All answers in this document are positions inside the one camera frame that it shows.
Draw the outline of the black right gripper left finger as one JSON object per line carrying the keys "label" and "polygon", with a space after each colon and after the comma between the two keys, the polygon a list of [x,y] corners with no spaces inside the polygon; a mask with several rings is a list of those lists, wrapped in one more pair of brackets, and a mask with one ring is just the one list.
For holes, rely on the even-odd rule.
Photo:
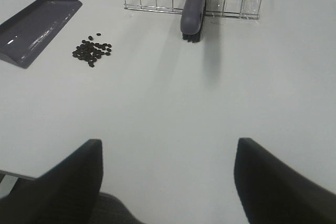
{"label": "black right gripper left finger", "polygon": [[88,223],[102,178],[102,141],[91,139],[2,198],[1,223]]}

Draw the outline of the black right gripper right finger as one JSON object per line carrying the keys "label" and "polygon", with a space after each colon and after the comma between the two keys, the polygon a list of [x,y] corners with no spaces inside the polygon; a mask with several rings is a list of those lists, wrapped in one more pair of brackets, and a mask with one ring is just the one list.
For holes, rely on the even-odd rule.
{"label": "black right gripper right finger", "polygon": [[234,182],[249,223],[335,223],[335,194],[251,138],[240,138]]}

